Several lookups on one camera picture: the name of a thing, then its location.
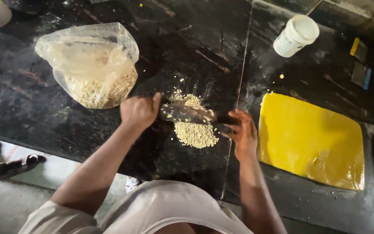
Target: floor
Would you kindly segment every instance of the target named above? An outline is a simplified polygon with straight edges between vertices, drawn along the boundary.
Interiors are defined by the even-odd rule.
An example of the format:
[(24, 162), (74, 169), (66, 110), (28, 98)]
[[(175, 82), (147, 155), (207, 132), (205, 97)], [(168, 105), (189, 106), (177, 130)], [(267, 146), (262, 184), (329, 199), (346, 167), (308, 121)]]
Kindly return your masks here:
[[(45, 156), (47, 161), (39, 164), (32, 171), (20, 174), (6, 181), (0, 181), (0, 234), (17, 233), (28, 215), (47, 201), (65, 179), (80, 166), (80, 163), (57, 156), (37, 152), (6, 142), (2, 142), (0, 162), (18, 159), (29, 154)], [(109, 207), (126, 195), (127, 176), (116, 174), (111, 189), (95, 218), (102, 220)], [(241, 208), (223, 203), (237, 216), (241, 216)], [(332, 229), (310, 225), (300, 221), (283, 219), (288, 233), (341, 233)]]

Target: yellow sheet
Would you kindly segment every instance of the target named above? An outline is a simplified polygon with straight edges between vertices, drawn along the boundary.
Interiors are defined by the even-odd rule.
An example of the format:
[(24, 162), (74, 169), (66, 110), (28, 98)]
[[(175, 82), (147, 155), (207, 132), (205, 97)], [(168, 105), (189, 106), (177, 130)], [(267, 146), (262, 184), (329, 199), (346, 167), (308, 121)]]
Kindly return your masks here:
[(363, 138), (344, 115), (281, 94), (265, 94), (259, 160), (331, 186), (363, 190)]

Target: wet surface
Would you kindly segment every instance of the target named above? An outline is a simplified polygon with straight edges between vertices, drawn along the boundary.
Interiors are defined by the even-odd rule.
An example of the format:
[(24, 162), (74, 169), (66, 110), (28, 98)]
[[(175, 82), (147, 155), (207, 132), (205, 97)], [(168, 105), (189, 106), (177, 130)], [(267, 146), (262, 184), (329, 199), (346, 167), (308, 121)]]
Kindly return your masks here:
[[(280, 57), (271, 45), (293, 16), (289, 11), (259, 3), (252, 7), (244, 0), (44, 4), (37, 15), (14, 12), (0, 29), (0, 140), (77, 162), (107, 140), (120, 124), (119, 109), (86, 109), (74, 101), (34, 45), (56, 30), (109, 22), (121, 22), (138, 43), (139, 76), (131, 95), (162, 92), (168, 99), (180, 89), (201, 96), (202, 104), (220, 113), (238, 104), (258, 122), (262, 97), (273, 91), (374, 124), (374, 49), (368, 55), (373, 74), (367, 91), (350, 81), (353, 38), (333, 29), (320, 26), (312, 45), (291, 58)], [(282, 216), (350, 233), (374, 230), (373, 151), (361, 126), (364, 191), (335, 189), (262, 166)], [(230, 141), (223, 137), (214, 147), (182, 146), (172, 123), (157, 122), (131, 148), (119, 172), (190, 182), (238, 204), (239, 163), (229, 150)]]

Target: clear plastic bag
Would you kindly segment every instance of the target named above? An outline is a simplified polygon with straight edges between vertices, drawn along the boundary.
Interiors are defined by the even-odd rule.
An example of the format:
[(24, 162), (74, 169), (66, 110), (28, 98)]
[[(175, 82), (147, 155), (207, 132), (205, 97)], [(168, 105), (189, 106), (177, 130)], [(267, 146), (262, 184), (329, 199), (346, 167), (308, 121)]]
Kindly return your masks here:
[(118, 106), (138, 78), (138, 45), (120, 23), (56, 31), (40, 37), (35, 51), (53, 67), (56, 81), (86, 108)]

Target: shirt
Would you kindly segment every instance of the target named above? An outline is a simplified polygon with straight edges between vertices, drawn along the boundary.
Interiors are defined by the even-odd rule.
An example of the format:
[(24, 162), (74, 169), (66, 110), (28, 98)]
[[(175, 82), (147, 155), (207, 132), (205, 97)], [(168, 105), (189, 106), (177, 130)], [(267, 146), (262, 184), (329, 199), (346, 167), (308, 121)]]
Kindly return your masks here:
[(252, 234), (227, 208), (188, 183), (145, 182), (112, 206), (101, 227), (90, 215), (47, 201), (28, 217), (20, 234), (153, 234), (169, 224), (186, 222), (223, 234)]

